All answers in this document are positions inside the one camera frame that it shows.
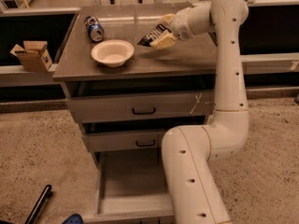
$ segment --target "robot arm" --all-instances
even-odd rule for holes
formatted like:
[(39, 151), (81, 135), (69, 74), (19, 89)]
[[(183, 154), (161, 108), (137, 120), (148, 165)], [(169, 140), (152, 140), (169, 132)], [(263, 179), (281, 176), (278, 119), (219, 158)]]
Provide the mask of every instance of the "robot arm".
[(218, 43), (213, 122), (173, 128), (162, 143), (177, 224), (231, 223), (207, 162), (230, 157), (247, 140), (249, 113), (238, 45), (247, 15), (244, 0), (212, 0), (181, 10), (171, 20), (178, 39), (215, 31)]

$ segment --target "soda can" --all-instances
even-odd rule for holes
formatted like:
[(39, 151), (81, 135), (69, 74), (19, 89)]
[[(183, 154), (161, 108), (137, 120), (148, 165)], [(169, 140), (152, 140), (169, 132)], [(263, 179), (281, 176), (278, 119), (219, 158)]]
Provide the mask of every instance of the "soda can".
[(84, 24), (86, 30), (88, 32), (88, 36), (91, 38), (92, 41), (99, 42), (104, 38), (104, 29), (101, 26), (98, 19), (93, 16), (88, 16), (84, 20)]

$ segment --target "floor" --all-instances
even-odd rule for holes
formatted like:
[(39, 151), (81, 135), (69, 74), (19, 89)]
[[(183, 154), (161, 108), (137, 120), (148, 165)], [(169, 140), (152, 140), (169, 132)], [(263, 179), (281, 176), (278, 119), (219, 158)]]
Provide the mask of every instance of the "floor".
[[(297, 92), (249, 93), (246, 145), (230, 160), (209, 164), (234, 224), (298, 221)], [(74, 213), (91, 217), (97, 169), (64, 103), (16, 109), (0, 109), (0, 220), (24, 223), (48, 184), (53, 196), (38, 223), (62, 223)]]

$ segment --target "bowl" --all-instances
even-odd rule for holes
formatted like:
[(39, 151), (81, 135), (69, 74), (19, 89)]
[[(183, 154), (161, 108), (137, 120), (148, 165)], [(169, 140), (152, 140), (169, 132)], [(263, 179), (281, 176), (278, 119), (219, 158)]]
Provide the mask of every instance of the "bowl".
[(124, 64), (134, 53), (134, 47), (123, 40), (103, 41), (92, 49), (92, 57), (108, 67)]

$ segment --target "cardboard box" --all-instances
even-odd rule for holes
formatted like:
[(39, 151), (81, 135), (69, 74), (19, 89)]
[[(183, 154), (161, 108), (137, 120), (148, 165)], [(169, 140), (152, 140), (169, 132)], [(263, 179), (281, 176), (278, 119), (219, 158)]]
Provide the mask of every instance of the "cardboard box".
[(24, 41), (24, 48), (18, 44), (11, 54), (18, 57), (25, 71), (47, 72), (52, 65), (52, 59), (47, 50), (47, 41)]

